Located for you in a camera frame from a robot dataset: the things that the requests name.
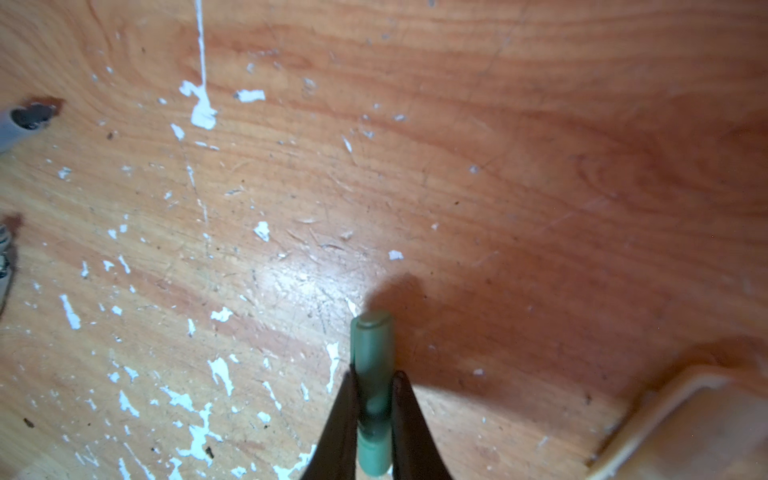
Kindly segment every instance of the white paint drip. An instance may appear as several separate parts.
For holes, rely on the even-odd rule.
[[[210,319],[211,320],[218,320],[222,323],[226,322],[230,319],[232,316],[232,310],[223,307],[220,312],[211,312],[210,313]]]
[[[128,401],[128,397],[125,396],[125,392],[122,390],[120,391],[120,410],[125,412],[126,410],[131,413],[134,417],[139,417],[139,411],[136,410],[132,405],[131,402]]]
[[[344,135],[341,136],[341,139],[344,140],[344,145],[346,145],[346,151],[352,153],[352,145],[349,142],[349,140],[347,140]]]
[[[181,127],[176,124],[170,124],[170,128],[174,131],[177,140],[182,141],[184,139],[184,130]]]
[[[328,356],[331,358],[331,378],[330,381],[328,381],[328,385],[326,385],[326,390],[328,390],[328,393],[333,392],[333,377],[336,374],[336,369],[339,367],[339,343],[329,343],[326,345],[326,350],[328,351]]]
[[[123,256],[120,255],[118,257],[118,260],[120,261],[120,264],[123,266],[123,268],[125,268],[125,273],[130,273],[131,272],[131,268],[128,266],[127,263],[125,263],[125,258],[123,258]]]
[[[131,377],[131,383],[134,382],[134,379],[139,376],[139,372],[132,369],[130,366],[124,366],[123,370]]]
[[[58,297],[61,299],[61,304],[64,306],[64,312],[67,314],[69,326],[72,327],[73,330],[80,329],[80,317],[74,313],[72,305],[69,304],[69,298],[64,294],[61,294]]]
[[[123,445],[125,445],[125,448],[128,449],[128,451],[131,453],[131,455],[134,456],[135,462],[141,467],[142,470],[144,470],[144,474],[147,476],[147,480],[155,480],[154,475],[152,475],[152,472],[149,471],[149,468],[145,467],[141,461],[139,461],[139,458],[136,456],[133,450],[131,450],[131,447],[128,446],[127,443],[123,442]]]
[[[346,305],[349,307],[349,311],[351,312],[352,317],[356,317],[358,315],[357,305],[355,305],[355,303],[350,300],[349,297],[345,298],[344,300],[346,300]]]
[[[120,470],[120,473],[123,475],[123,480],[131,480],[131,474],[128,473],[127,468],[125,468],[125,460],[122,458],[118,459],[118,469]]]
[[[174,470],[168,475],[168,480],[184,480],[181,478],[181,473],[179,473],[179,467],[181,467],[181,460],[179,460],[176,457],[173,457],[169,460],[170,463],[174,464]]]
[[[242,101],[244,104],[249,104],[252,101],[265,101],[266,95],[264,90],[238,90],[235,94],[237,100]]]
[[[232,468],[232,469],[230,470],[230,473],[231,473],[232,475],[235,475],[235,476],[236,476],[236,477],[238,477],[238,478],[242,478],[242,477],[243,477],[243,475],[245,475],[246,473],[248,473],[248,471],[247,471],[245,468],[243,468],[243,467],[237,467],[237,468]]]
[[[223,442],[221,436],[212,433],[209,428],[210,423],[208,422],[208,417],[210,417],[210,408],[212,406],[214,406],[212,403],[207,403],[205,408],[198,412],[200,417],[203,419],[203,426],[190,425],[190,434],[192,435],[192,443],[190,444],[190,448],[188,450],[176,449],[176,452],[183,457],[188,457],[191,455],[198,460],[205,460],[209,467],[214,463],[214,461],[208,458],[208,455],[206,455],[205,451],[203,450],[203,446],[206,443],[205,437],[210,436],[216,439],[218,442]]]
[[[183,395],[180,395],[166,386],[160,387],[160,390],[170,397],[170,400],[168,400],[168,405],[170,406],[178,405],[181,408],[187,410],[188,412],[197,411],[192,406],[192,398],[190,398],[189,393],[184,393]]]
[[[210,366],[211,376],[213,376],[214,382],[216,382],[217,385],[219,384],[219,380],[216,378],[216,376],[219,376],[221,381],[224,382],[224,387],[227,389],[227,396],[232,396],[234,387],[232,387],[232,382],[230,381],[230,367],[227,365],[227,361],[219,357],[213,362],[208,360],[208,365]]]
[[[270,225],[267,222],[259,222],[253,232],[259,236],[261,240],[265,242],[270,241]]]
[[[310,463],[313,455],[315,455],[315,450],[317,450],[317,445],[312,445],[310,453],[300,453],[299,461],[291,468],[281,468],[277,465],[273,466],[272,470],[277,473],[277,480],[290,480],[290,474],[298,472],[302,468],[306,467],[308,463]]]

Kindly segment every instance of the green cylinder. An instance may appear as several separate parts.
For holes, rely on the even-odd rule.
[[[360,417],[357,459],[369,476],[384,475],[392,464],[392,376],[395,329],[388,312],[366,312],[352,320],[350,343],[357,373]]]

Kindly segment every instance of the wooden surface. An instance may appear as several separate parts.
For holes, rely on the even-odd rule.
[[[139,463],[167,478],[172,457],[186,480],[277,478],[338,389],[347,300],[396,314],[399,365],[456,478],[581,478],[681,363],[751,362],[764,345],[764,2],[202,13],[212,130],[179,92],[201,82],[193,0],[2,4],[0,101],[65,101],[0,157],[18,247],[0,319],[3,478],[123,478],[120,458],[134,480],[150,478]],[[210,469],[177,452],[203,423],[165,386],[197,411],[212,402]],[[765,478],[766,458],[764,445],[729,475]]]

